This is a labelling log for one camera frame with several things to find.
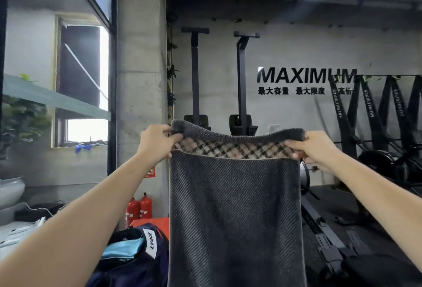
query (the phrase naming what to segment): concrete pillar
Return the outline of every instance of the concrete pillar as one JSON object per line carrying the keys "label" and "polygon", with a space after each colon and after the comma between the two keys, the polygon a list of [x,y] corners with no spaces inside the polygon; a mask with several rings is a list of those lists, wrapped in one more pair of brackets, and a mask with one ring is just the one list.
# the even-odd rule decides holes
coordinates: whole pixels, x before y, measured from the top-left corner
{"label": "concrete pillar", "polygon": [[[117,163],[138,150],[140,133],[167,123],[166,0],[118,0]],[[146,192],[153,216],[167,216],[168,162],[145,178],[135,199]]]}

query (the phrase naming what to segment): backpack label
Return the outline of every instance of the backpack label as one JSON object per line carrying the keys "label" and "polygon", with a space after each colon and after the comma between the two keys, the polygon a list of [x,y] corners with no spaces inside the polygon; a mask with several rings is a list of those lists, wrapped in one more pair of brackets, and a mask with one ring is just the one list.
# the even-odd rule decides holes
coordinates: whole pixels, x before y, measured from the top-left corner
{"label": "backpack label", "polygon": [[157,240],[155,237],[155,231],[145,228],[142,228],[142,230],[144,231],[146,239],[145,252],[155,259],[157,254]]}

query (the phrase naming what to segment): blue bag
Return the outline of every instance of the blue bag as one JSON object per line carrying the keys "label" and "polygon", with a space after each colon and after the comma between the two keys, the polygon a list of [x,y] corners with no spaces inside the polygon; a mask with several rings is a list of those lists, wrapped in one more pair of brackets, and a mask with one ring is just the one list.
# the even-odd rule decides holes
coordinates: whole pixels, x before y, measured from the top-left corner
{"label": "blue bag", "polygon": [[152,224],[113,233],[107,245],[143,238],[134,258],[101,259],[86,287],[166,287],[169,242]]}

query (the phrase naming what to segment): cable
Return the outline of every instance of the cable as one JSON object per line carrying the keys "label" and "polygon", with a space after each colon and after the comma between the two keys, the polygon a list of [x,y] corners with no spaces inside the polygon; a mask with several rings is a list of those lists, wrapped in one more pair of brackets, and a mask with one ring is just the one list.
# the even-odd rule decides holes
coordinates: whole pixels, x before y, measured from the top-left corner
{"label": "cable", "polygon": [[26,202],[23,202],[23,204],[26,206],[26,208],[28,208],[29,210],[40,210],[40,209],[44,209],[44,210],[47,210],[47,212],[50,214],[50,216],[52,217],[53,216],[53,214],[50,212],[50,210],[48,210],[47,208],[44,208],[44,207],[40,207],[40,208],[36,208],[36,209],[33,209],[33,208],[31,208],[31,207],[29,207],[29,205],[26,203]]}

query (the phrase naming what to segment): red sign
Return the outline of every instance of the red sign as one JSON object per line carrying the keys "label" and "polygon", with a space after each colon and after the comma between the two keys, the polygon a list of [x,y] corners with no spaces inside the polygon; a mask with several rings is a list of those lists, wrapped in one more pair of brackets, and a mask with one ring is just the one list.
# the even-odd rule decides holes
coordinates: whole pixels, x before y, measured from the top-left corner
{"label": "red sign", "polygon": [[146,174],[145,178],[155,177],[155,166]]}

